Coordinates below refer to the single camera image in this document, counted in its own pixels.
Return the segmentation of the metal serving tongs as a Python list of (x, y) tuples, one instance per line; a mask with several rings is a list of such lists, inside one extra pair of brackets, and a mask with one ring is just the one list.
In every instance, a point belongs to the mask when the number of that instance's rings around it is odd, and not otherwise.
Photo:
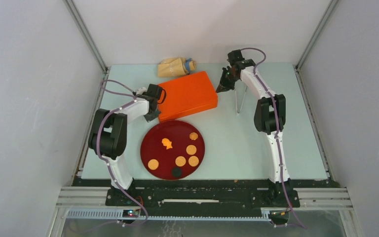
[(246, 98), (248, 86), (240, 86), (235, 89), (235, 106), (236, 106), (236, 114), (239, 115), (243, 109), (244, 101)]

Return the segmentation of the orange box lid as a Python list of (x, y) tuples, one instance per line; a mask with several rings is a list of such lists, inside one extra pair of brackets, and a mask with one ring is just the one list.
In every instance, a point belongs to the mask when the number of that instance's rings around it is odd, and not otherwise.
[(160, 122), (179, 119), (218, 105), (218, 95), (206, 71), (159, 84), (165, 92), (159, 99)]

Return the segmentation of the dark red round plate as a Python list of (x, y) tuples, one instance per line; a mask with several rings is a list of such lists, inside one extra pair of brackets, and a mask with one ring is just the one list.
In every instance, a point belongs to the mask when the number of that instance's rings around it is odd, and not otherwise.
[[(198, 139), (189, 138), (192, 132)], [(166, 149), (161, 140), (168, 138), (172, 149)], [(162, 180), (179, 180), (194, 173), (203, 162), (206, 152), (205, 141), (199, 130), (192, 124), (181, 120), (161, 122), (152, 127), (143, 137), (140, 146), (141, 162), (146, 170)], [(180, 167), (182, 176), (175, 179), (172, 169)]]

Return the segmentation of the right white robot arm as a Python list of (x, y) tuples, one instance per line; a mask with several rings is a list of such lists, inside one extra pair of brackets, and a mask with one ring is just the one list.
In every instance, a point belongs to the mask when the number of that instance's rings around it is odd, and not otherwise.
[(271, 154), (269, 180), (283, 184), (290, 179), (285, 162), (283, 149), (283, 128), (286, 122), (286, 98), (283, 94), (275, 93), (260, 76), (258, 66), (266, 59), (266, 54), (259, 63), (245, 59), (242, 51), (249, 48), (236, 49), (227, 54), (228, 66), (222, 68), (222, 75), (216, 93), (235, 89), (237, 81), (242, 81), (257, 99), (254, 114), (254, 126), (258, 132), (265, 134)]

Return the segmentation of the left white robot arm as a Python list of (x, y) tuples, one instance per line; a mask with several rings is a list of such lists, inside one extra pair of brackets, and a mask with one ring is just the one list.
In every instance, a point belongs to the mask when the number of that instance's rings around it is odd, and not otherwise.
[(127, 145), (128, 124), (139, 117), (150, 122), (161, 114), (158, 105), (166, 97), (166, 90), (159, 85), (141, 87), (129, 95), (132, 100), (113, 110), (98, 109), (93, 118), (88, 147), (108, 168), (112, 185), (120, 189), (117, 199), (123, 205), (132, 205), (136, 192), (130, 188), (133, 177), (130, 174), (124, 151)]

